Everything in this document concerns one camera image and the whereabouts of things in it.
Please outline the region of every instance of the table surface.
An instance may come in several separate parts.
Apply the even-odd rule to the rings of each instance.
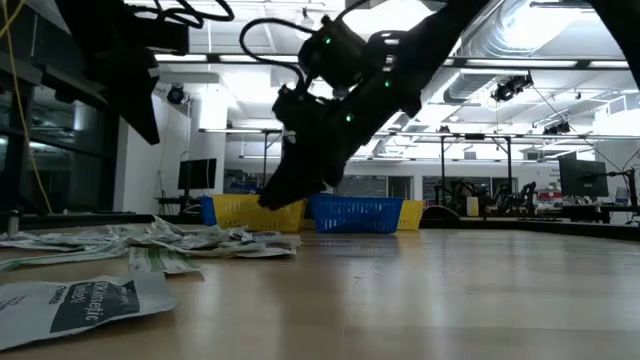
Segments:
[[[201,274],[169,276],[174,311],[0,358],[640,358],[635,243],[461,230],[302,238],[294,259],[198,260]],[[23,268],[0,284],[126,272],[122,258]]]

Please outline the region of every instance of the ceiling duct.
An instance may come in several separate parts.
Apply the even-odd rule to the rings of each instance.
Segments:
[[[576,12],[571,9],[531,7],[533,0],[496,0],[486,13],[491,15],[475,34],[464,39],[455,54],[462,57],[527,57],[562,33],[573,22]],[[544,26],[540,26],[544,15]],[[422,92],[423,102],[459,104],[469,99],[497,75],[460,74],[459,70],[440,69]]]

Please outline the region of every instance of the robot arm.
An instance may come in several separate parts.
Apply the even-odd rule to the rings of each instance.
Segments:
[[[588,2],[620,44],[640,84],[640,39],[628,35],[640,32],[636,21],[640,0]],[[313,195],[327,184],[336,186],[348,159],[387,119],[397,111],[411,117],[418,113],[421,90],[488,3],[448,1],[443,9],[406,32],[393,49],[385,48],[375,36],[364,43],[344,24],[344,13],[334,21],[325,17],[324,26],[304,43],[298,55],[306,81],[299,81],[296,89],[281,88],[273,106],[285,128],[295,132],[296,141],[285,141],[282,163],[260,204],[275,210]],[[389,55],[394,60],[386,66]],[[316,77],[334,89],[353,90],[342,100],[317,98],[306,91]]]

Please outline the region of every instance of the ceiling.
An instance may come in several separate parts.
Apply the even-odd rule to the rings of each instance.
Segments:
[[[168,0],[160,1],[165,6],[175,4]],[[236,19],[230,23],[207,22],[203,29],[192,29],[190,31],[191,52],[241,53],[238,45],[239,33],[249,20],[277,17],[300,23],[304,19],[303,7],[308,8],[308,15],[314,21],[314,25],[308,26],[317,28],[319,19],[323,15],[333,18],[344,8],[343,1],[229,1]],[[531,0],[506,1],[531,2]],[[153,6],[153,0],[125,0],[125,2]],[[220,11],[220,8],[214,5],[214,1],[191,0],[190,3],[201,11],[212,13]],[[373,9],[356,10],[346,20],[359,35],[366,39],[371,32],[379,29],[408,29],[428,14],[428,9],[418,0],[388,0]],[[551,26],[549,21],[552,20],[546,18],[545,14],[550,17],[558,15],[544,13],[539,19],[516,18],[514,20],[516,24],[518,21],[524,24],[517,28],[522,32],[519,36],[527,37],[529,42],[535,40],[529,39],[533,36],[532,34],[543,32],[544,27]],[[618,45],[595,13],[581,11],[571,12],[571,14],[571,21],[568,21],[565,27],[562,27],[548,41],[544,41],[542,46],[528,56],[556,59],[624,58]],[[247,35],[247,45],[256,53],[263,54],[297,54],[303,41],[304,39],[294,30],[278,25],[258,26]],[[463,43],[459,51],[464,51],[464,47]],[[161,64],[161,71],[164,74],[176,76],[183,74],[185,78],[187,74],[190,75],[189,78],[192,78],[193,74],[200,74],[203,77],[212,73],[218,74],[220,83],[227,93],[228,117],[235,128],[277,126],[278,122],[274,121],[271,112],[277,90],[281,85],[296,80],[295,74],[289,70],[255,64]],[[637,86],[628,71],[533,70],[531,74],[537,91],[528,89],[514,100],[496,106],[495,102],[489,99],[489,94],[495,89],[496,83],[505,77],[504,74],[496,75],[463,104],[443,105],[441,98],[435,96],[427,99],[423,104],[423,110],[414,119],[403,124],[403,127],[406,129],[410,126],[418,126],[420,131],[433,132],[440,125],[446,124],[453,131],[460,132],[497,130],[504,133],[528,131],[541,133],[545,124],[558,119],[556,112],[559,112],[563,116],[568,115],[574,127],[588,131],[594,119],[595,109],[606,106],[608,102],[619,99],[624,94],[637,91]],[[187,84],[185,88],[197,93],[206,88],[202,85]],[[311,92],[320,96],[331,96],[331,88],[322,81],[314,82]],[[392,120],[385,127],[392,126]],[[252,136],[245,136],[244,140],[251,141],[252,138]],[[263,141],[259,139],[260,136],[255,138],[257,141]]]

